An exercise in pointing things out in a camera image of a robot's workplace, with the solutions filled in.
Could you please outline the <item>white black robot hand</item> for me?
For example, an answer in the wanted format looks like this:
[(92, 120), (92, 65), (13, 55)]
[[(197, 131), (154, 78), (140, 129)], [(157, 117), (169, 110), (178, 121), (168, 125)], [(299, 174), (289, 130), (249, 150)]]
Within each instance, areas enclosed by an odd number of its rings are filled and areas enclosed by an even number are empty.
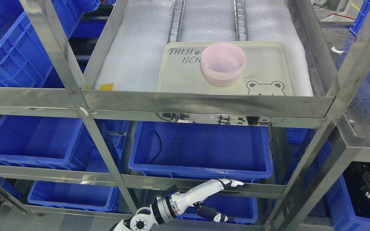
[(231, 188), (244, 187), (248, 188), (245, 183), (232, 179), (211, 179), (190, 190), (186, 193), (176, 192), (169, 198), (169, 204), (174, 215), (182, 215), (187, 208), (194, 207), (196, 214), (216, 223), (225, 223), (234, 221), (234, 217), (227, 216), (218, 210), (203, 204), (208, 197)]

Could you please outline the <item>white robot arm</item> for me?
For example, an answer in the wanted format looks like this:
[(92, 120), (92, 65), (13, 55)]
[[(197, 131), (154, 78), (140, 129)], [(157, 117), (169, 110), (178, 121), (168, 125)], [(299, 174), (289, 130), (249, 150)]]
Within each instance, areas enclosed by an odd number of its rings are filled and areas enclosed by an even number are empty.
[(149, 231), (153, 225), (162, 225), (176, 219), (180, 210), (172, 195), (179, 194), (176, 185), (168, 188), (162, 194), (157, 195), (150, 206), (140, 208), (132, 218), (120, 221), (110, 230)]

